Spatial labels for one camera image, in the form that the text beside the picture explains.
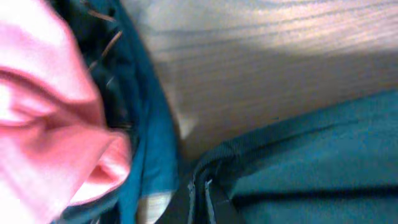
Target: dark fabric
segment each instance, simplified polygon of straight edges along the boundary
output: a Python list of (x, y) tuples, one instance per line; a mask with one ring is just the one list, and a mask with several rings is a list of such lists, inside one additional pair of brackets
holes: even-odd
[[(398, 92), (390, 91), (224, 142), (200, 159), (176, 193), (195, 204), (192, 210), (168, 209), (158, 223), (171, 214), (195, 214), (194, 221), (175, 223), (222, 216), (206, 204), (211, 181), (246, 223), (394, 223), (397, 174)], [(182, 190), (192, 186), (194, 197)]]
[[(78, 41), (103, 97), (108, 126), (125, 130), (135, 151), (131, 173), (117, 191), (88, 205), (68, 208), (61, 221), (84, 223), (118, 209), (120, 217), (115, 220), (135, 223), (141, 196), (178, 186), (177, 142), (169, 107), (144, 46), (118, 0), (59, 0), (52, 5)], [(108, 214), (109, 221), (114, 213)]]

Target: pink cloth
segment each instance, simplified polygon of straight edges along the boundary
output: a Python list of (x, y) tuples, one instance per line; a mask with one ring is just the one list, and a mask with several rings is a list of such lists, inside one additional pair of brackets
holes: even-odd
[(49, 223), (120, 186), (130, 159), (67, 24), (42, 0), (1, 1), (0, 223)]

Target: pink fabric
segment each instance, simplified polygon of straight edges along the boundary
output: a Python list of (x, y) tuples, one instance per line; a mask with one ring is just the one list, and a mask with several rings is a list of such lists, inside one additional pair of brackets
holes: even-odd
[(72, 32), (42, 0), (0, 2), (0, 223), (49, 223), (120, 186), (129, 144)]

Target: wooden floor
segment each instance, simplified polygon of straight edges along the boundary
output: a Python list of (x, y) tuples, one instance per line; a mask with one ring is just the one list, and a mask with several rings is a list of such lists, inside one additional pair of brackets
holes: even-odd
[(190, 159), (252, 129), (398, 87), (398, 1), (122, 2)]

